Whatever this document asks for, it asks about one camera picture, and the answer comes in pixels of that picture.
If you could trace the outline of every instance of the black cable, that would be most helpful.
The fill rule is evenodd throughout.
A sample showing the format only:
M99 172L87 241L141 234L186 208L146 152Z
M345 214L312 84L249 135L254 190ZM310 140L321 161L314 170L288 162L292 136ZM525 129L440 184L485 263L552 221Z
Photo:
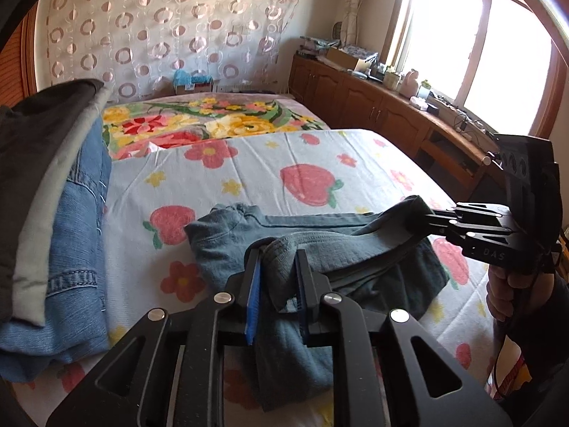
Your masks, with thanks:
M531 297L531 292L533 291L534 285L536 284L537 278L540 275L540 272L534 273L534 278L531 281L529 288L522 290L522 295L520 295L520 300L514 309L514 312L511 315L511 318L508 320L506 324L506 330L504 331L504 336L502 337L502 341L500 342L500 349L498 350L498 355L496 356L496 361L494 361L494 366L492 368L492 382L496 387L496 393L500 395L503 399L506 399L506 395L504 395L500 391L500 386L498 384L498 379L496 378L496 369L498 366L498 360L500 359L500 353L502 353L502 349L504 348L504 343L506 342L506 336L508 332L514 328L514 325L518 322L520 317L522 316L522 312L526 307L529 299Z

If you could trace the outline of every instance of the bed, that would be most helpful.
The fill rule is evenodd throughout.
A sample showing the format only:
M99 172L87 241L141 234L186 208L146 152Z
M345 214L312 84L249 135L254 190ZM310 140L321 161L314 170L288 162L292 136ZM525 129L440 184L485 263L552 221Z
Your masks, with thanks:
M158 110L170 117L178 112L194 119L194 109L187 112L175 108L197 108L190 104L197 101L195 97L192 95L191 101L186 96L175 96L121 106L123 116L117 114L120 111L116 107L111 114L107 110L106 138L112 133L124 134L128 126L123 126L123 131L115 128L137 123L136 119L148 111ZM139 128L140 133L133 133L134 140L128 144L126 140L118 142L121 137L114 135L108 141L115 158L103 224L111 343L117 342L151 308L177 312L194 307L208 295L181 228L206 215L216 204L244 202L258 205L267 215L285 216L381 212L412 194L421 195L433 208L453 205L428 175L376 133L327 130L320 119L282 96L261 99L255 95L255 101L253 96L231 101L226 98L207 94L198 101L201 109L203 104L215 105L208 108L214 112L221 108L231 111L223 101L240 107L257 102L258 108L264 109L256 111L260 114L257 119L273 125L277 119L270 122L272 116L260 118L274 110L266 107L271 105L281 109L278 126L269 130L246 128L251 133L215 139L209 131L216 128L208 128L208 123L220 117L198 110L196 122L165 125L179 127L175 130ZM196 127L204 134L199 135ZM296 127L297 131L285 127ZM165 133L188 130L199 139L190 144L160 141ZM309 166L309 177L316 182L309 191L301 191L283 176L283 170L297 165ZM485 385L494 363L493 319L485 304L487 265L464 258L460 248L443 238L431 236L430 240L448 272L449 282L421 323ZM18 401L39 426L45 425L55 406L100 358L51 367L32 383L14 384ZM265 413L252 397L237 359L230 352L224 377L227 426L332 425L332 392Z

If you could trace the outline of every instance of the metal screw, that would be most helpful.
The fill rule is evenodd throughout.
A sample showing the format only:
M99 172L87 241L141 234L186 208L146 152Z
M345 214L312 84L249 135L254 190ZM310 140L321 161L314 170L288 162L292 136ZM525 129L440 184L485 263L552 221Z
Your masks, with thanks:
M329 305L336 305L342 301L342 296L335 292L330 292L324 296L324 302Z
M160 319L164 319L165 316L166 313L160 308L154 308L148 312L148 319L150 319L150 321L160 321Z
M397 323L406 323L409 321L409 313L407 313L405 310L402 310L401 308L392 310L392 312L389 313L389 316L391 316L393 321Z
M233 297L228 292L218 292L213 296L213 300L217 304L228 304L231 302L231 300L233 300Z

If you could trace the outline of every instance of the black sleeve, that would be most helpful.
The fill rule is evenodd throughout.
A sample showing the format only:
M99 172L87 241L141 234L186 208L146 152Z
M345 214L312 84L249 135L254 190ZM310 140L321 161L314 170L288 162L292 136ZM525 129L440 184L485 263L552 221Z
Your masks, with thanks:
M569 359L569 289L557 273L547 303L521 318L507 335L522 350L533 379L550 377L555 367Z

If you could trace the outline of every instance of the wooden door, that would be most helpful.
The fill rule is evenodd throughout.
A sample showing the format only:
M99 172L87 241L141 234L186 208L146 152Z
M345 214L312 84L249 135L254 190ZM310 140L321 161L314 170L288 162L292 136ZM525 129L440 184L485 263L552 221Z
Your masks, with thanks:
M413 158L429 132L429 120L408 105L386 98L377 121L377 132Z
M342 74L335 69L322 66L318 67L313 75L305 105L329 127L334 128L336 121L334 99L342 83Z
M337 128L374 130L382 97L377 88L358 79L347 78L342 85L341 97L336 105Z
M306 90L312 76L312 65L308 59L295 56L288 78L288 89L298 102L305 104Z

